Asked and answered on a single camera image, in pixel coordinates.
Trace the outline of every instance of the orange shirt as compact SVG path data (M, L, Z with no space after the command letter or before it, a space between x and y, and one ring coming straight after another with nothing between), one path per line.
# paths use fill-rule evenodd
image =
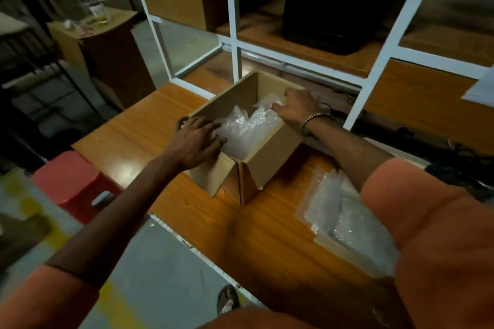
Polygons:
M361 200L402 252L395 282L417 328L494 328L493 208L399 158L367 179ZM42 266L0 305L0 328L74 329L97 297L81 280ZM288 315L243 309L206 327L310 326Z

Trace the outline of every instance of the foot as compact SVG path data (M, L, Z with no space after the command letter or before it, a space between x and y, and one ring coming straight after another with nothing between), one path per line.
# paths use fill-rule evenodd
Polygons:
M218 316L240 308L240 301L237 291L232 285L226 285L218 294L216 310Z

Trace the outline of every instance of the bubble wrap bag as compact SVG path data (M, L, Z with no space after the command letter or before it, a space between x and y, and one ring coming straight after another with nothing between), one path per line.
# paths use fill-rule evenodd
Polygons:
M316 169L296 217L313 232L326 234L363 255L386 275L394 275L400 251L391 233L360 201L360 195L340 171Z
M250 117L247 111L235 106L228 117L216 120L221 123L216 134L228 139L222 149L225 154L245 159L281 124L280 117L270 109L272 103L283 104L278 95L268 94L253 105L257 109Z

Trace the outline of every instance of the red plastic stool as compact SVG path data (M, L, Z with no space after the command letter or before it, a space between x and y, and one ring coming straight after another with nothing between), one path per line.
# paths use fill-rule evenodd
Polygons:
M87 224L98 213L92 202L103 192L121 189L76 151L67 151L39 168L33 182L77 221Z

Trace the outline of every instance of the white paper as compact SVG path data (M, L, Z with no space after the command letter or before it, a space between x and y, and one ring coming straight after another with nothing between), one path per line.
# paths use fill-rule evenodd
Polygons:
M494 66L461 98L494 107Z

